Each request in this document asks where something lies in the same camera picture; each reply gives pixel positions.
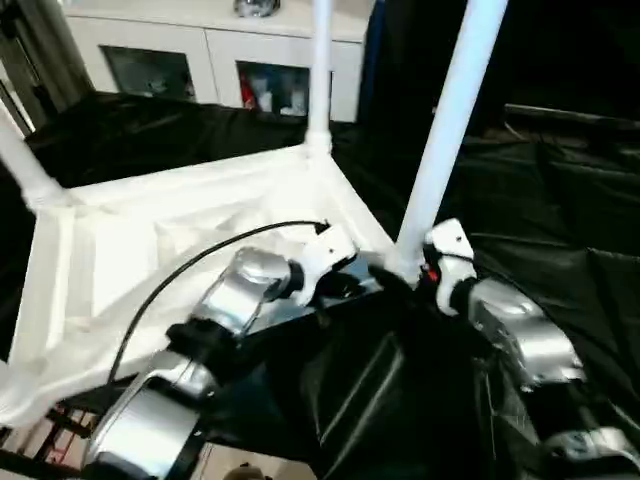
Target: white vertical pipe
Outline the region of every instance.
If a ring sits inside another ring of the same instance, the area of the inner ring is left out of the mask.
[[[4,113],[0,113],[0,159],[20,186],[30,209],[64,196],[64,190],[47,175]]]
[[[417,279],[425,234],[435,222],[508,0],[468,0],[436,116],[422,155],[396,248],[388,262]]]
[[[331,14],[333,0],[313,2],[313,63],[309,87],[309,127],[306,142],[310,150],[331,151],[329,106],[331,82]]]

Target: black wire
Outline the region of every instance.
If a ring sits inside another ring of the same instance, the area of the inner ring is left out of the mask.
[[[131,322],[129,323],[129,327],[127,327],[127,331],[125,332],[124,337],[122,337],[122,342],[120,343],[120,348],[118,349],[118,353],[116,353],[116,357],[113,360],[113,365],[111,366],[111,370],[109,371],[109,376],[107,377],[106,386],[108,388],[113,387],[113,384],[116,379],[116,374],[118,373],[118,368],[120,368],[120,363],[122,362],[122,356],[124,355],[124,352],[127,349],[127,345],[129,344],[129,340],[131,340],[131,336],[133,335],[133,332],[135,331],[138,324],[140,323],[142,316],[147,311],[151,303],[153,303],[153,301],[158,297],[158,295],[160,295],[160,293],[162,293],[162,291],[165,288],[167,288],[167,286],[169,286],[169,284],[173,282],[178,276],[180,276],[187,269],[191,268],[193,265],[198,263],[204,257],[211,255],[212,253],[215,253],[218,250],[231,245],[232,243],[239,242],[240,240],[244,240],[245,238],[248,238],[253,235],[257,235],[259,233],[263,233],[269,230],[275,230],[277,228],[283,228],[283,227],[294,227],[299,225],[311,225],[313,227],[316,227],[317,229],[322,229],[322,230],[328,227],[327,224],[320,223],[320,222],[314,222],[310,220],[294,220],[294,221],[274,223],[271,225],[265,225],[263,227],[254,228],[253,230],[249,230],[248,232],[241,233],[240,235],[236,235],[235,237],[231,237],[227,240],[217,243],[216,245],[206,248],[202,252],[198,253],[194,257],[187,260],[180,267],[174,270],[171,274],[169,274],[160,283],[160,285],[158,285],[151,292],[151,294],[146,298],[146,300],[142,302],[142,305],[140,305],[140,308],[138,308],[138,311],[135,313],[135,315],[131,319]]]
[[[605,345],[603,342],[601,342],[600,340],[598,340],[596,337],[594,337],[593,335],[591,335],[590,333],[586,332],[585,330],[583,330],[580,327],[576,327],[575,325],[572,325],[568,322],[562,322],[562,321],[558,321],[557,318],[554,318],[552,315],[549,314],[549,311],[539,302],[537,301],[533,296],[529,295],[527,293],[527,291],[522,288],[520,286],[520,284],[518,284],[518,282],[516,282],[513,278],[509,277],[508,275],[494,269],[491,267],[488,267],[484,264],[479,263],[477,260],[471,258],[471,257],[467,257],[465,255],[458,255],[455,253],[442,253],[443,257],[449,257],[449,258],[457,258],[458,260],[464,260],[465,262],[469,262],[471,263],[474,267],[476,267],[478,270],[484,271],[486,273],[488,273],[491,276],[497,277],[500,280],[502,280],[504,283],[512,286],[513,288],[515,288],[516,290],[518,290],[520,293],[522,293],[524,296],[530,298],[531,300],[533,300],[542,310],[542,312],[555,324],[557,324],[558,326],[560,326],[561,328],[565,328],[569,331],[572,331],[573,333],[575,333],[578,336],[583,337],[586,341],[592,343],[595,347],[597,347],[601,352],[607,354],[607,356],[618,366],[620,367],[620,369],[626,374],[629,375],[629,372],[627,370],[627,367],[624,366],[623,362],[620,360],[619,355],[609,346]]]

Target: white frame structure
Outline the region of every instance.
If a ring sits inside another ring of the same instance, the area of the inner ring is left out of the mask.
[[[192,208],[192,205],[201,204],[202,199],[210,200],[211,208],[224,210],[226,207],[220,203],[220,198],[224,197],[228,202],[231,194],[250,196],[269,175],[278,177],[282,172],[300,170],[311,179],[322,218],[343,225],[359,248],[386,256],[388,268],[413,282],[422,263],[420,246],[440,206],[507,1],[468,0],[436,118],[395,246],[331,158],[331,0],[314,1],[310,115],[305,143],[301,146],[66,191],[47,176],[8,120],[0,115],[0,157],[37,219],[10,367],[0,365],[0,377],[5,378],[0,389],[0,424],[15,427],[33,423],[57,400],[104,383],[113,361],[111,353],[115,354],[121,338],[118,331],[114,333],[110,323],[120,317],[124,317],[125,322],[130,319],[148,291],[155,287],[152,279],[136,284],[123,300],[113,303],[115,307],[109,307],[108,315],[100,314],[91,333],[80,332],[71,340],[62,341],[66,321],[65,296],[73,293],[68,279],[64,278],[72,268],[70,257],[76,248],[73,223],[77,218],[86,219],[87,212],[90,214],[91,211],[113,214],[114,210],[109,212],[102,207],[105,198],[111,202],[109,208],[116,205],[116,214],[117,208],[133,206],[135,215],[159,215],[158,211],[176,208],[175,204],[180,201]],[[217,182],[216,188],[205,188],[207,181]],[[132,191],[135,192],[133,200],[129,198]],[[150,198],[136,203],[141,191],[149,192]],[[174,201],[171,195],[178,195],[177,200]],[[118,219],[117,215],[109,215],[103,217],[109,222],[115,218],[114,221],[122,222],[125,228],[135,232],[135,241],[145,241],[145,227],[137,221],[141,217]],[[79,242],[81,245],[77,248],[94,248],[96,252],[98,248],[111,249],[111,255],[118,258],[123,249],[114,250],[116,247],[110,238],[114,238],[115,243],[121,242],[119,231],[114,233],[112,229],[107,232],[111,237],[103,238],[101,217],[96,218],[98,233],[92,233],[93,243]],[[87,267],[90,279],[95,277],[91,269],[98,268],[98,264],[108,273],[106,283],[111,282],[101,292],[103,296],[113,294],[106,292],[113,288],[129,288],[123,287],[122,283],[131,282],[131,279],[121,278],[122,272],[116,271],[108,261],[96,260]],[[121,376],[135,373],[154,348],[162,348],[164,330],[160,327],[163,326],[155,327],[155,330],[140,333],[139,338],[134,334],[121,365]]]

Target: white plastic bracket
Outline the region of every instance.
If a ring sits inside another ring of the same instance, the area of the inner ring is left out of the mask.
[[[351,237],[341,226],[330,227],[322,232],[307,243],[300,255],[293,258],[304,272],[304,286],[302,290],[292,293],[291,297],[298,305],[307,305],[320,279],[338,263],[355,257],[357,252]]]
[[[436,291],[436,303],[442,313],[453,317],[458,314],[450,304],[454,287],[467,278],[476,277],[476,271],[471,262],[473,248],[467,240],[462,225],[455,218],[436,225],[427,233],[425,243],[433,245],[435,250],[442,254],[442,258],[438,260],[440,283]],[[471,261],[454,256],[468,258]]]

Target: black tarp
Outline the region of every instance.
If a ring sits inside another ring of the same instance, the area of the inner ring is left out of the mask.
[[[72,187],[295,145],[304,130],[298,119],[95,95],[28,142]],[[332,131],[337,163],[395,235],[424,140],[402,144],[384,129],[340,124]],[[632,414],[640,382],[638,165],[622,154],[468,141],[441,211],[461,219],[481,263],[515,279],[567,327],[589,372]],[[0,199],[11,225],[0,263],[6,355],[33,218],[8,178]],[[268,361],[214,400],[210,437],[305,459],[324,478],[485,477],[487,412],[459,326],[395,290],[330,316],[328,327],[309,318],[280,332]],[[101,400],[94,392],[96,409]]]

